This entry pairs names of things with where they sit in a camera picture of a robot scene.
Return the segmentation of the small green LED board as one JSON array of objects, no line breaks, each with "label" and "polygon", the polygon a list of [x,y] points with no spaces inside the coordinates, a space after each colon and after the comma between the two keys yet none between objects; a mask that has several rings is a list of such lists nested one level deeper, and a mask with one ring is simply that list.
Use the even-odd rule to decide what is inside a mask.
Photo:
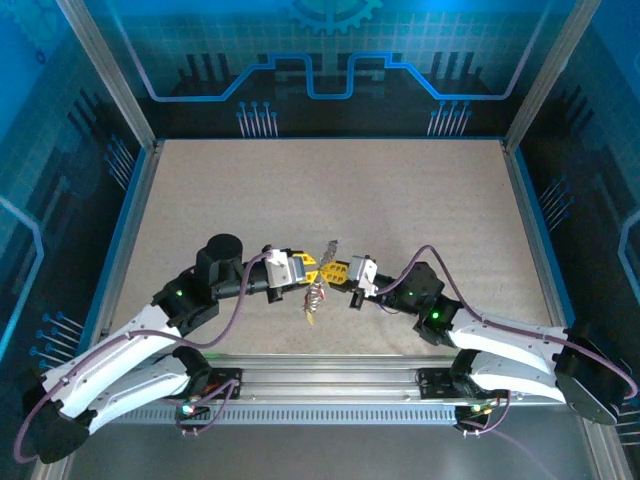
[{"label": "small green LED board", "polygon": [[458,423],[475,422],[481,426],[487,425],[491,412],[500,406],[499,399],[491,399],[483,403],[474,403],[455,407],[455,418]]},{"label": "small green LED board", "polygon": [[182,403],[176,409],[176,421],[204,422],[211,418],[211,409],[206,403],[190,402]]}]

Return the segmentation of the long aluminium mounting rail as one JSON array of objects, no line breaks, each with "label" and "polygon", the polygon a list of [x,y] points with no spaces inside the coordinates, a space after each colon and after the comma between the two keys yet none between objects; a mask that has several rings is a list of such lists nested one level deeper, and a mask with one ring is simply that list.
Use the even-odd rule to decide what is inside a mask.
[{"label": "long aluminium mounting rail", "polygon": [[396,355],[214,355],[216,368],[244,371],[239,399],[262,403],[464,403],[472,399],[422,399],[415,383],[421,368],[448,368],[453,359]]}]

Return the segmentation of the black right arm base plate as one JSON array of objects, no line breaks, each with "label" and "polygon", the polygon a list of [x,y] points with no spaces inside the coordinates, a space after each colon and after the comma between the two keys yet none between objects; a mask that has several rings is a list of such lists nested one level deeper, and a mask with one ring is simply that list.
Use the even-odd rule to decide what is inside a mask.
[{"label": "black right arm base plate", "polygon": [[422,399],[473,399],[479,390],[461,375],[452,375],[448,368],[421,368],[415,383]]}]

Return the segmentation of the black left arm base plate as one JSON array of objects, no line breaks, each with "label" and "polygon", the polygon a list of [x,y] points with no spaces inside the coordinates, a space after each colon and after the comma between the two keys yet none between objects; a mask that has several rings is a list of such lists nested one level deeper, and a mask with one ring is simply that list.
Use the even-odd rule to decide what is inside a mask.
[{"label": "black left arm base plate", "polygon": [[241,368],[214,368],[200,394],[202,400],[237,400],[242,389],[244,371]]}]

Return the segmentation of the aluminium side rail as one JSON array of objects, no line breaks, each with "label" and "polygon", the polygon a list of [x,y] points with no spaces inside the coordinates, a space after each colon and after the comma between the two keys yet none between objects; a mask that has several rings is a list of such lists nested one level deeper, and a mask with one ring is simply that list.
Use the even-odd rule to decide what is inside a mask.
[{"label": "aluminium side rail", "polygon": [[125,196],[114,232],[113,248],[107,255],[108,269],[96,313],[93,343],[109,335],[164,144],[164,140],[159,140],[146,154],[136,168],[136,176],[132,178],[132,185]]},{"label": "aluminium side rail", "polygon": [[569,328],[575,322],[574,309],[524,157],[505,140],[501,148],[551,324]]}]

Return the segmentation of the aluminium frame post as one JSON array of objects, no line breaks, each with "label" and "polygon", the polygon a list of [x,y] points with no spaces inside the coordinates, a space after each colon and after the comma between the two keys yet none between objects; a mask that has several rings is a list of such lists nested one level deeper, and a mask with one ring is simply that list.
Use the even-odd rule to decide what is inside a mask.
[{"label": "aluminium frame post", "polygon": [[512,154],[519,147],[527,131],[541,110],[552,87],[579,44],[602,0],[576,0],[525,96],[504,138],[504,152]]},{"label": "aluminium frame post", "polygon": [[154,152],[156,137],[83,0],[55,0],[136,140]]}]

